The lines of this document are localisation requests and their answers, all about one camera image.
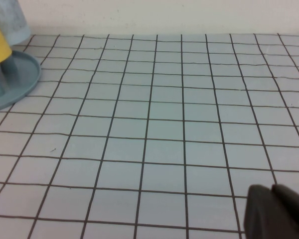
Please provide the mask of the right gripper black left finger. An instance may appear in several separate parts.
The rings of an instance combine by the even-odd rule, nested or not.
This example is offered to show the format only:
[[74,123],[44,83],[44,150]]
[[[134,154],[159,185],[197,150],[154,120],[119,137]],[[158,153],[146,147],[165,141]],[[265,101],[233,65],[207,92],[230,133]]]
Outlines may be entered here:
[[244,217],[248,239],[299,239],[299,226],[273,192],[262,185],[252,185]]

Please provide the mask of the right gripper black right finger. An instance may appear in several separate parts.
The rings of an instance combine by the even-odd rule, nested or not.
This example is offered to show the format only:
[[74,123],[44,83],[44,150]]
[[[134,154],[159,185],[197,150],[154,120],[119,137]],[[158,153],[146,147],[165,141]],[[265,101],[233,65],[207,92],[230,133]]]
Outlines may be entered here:
[[272,192],[299,226],[299,194],[282,184],[273,185]]

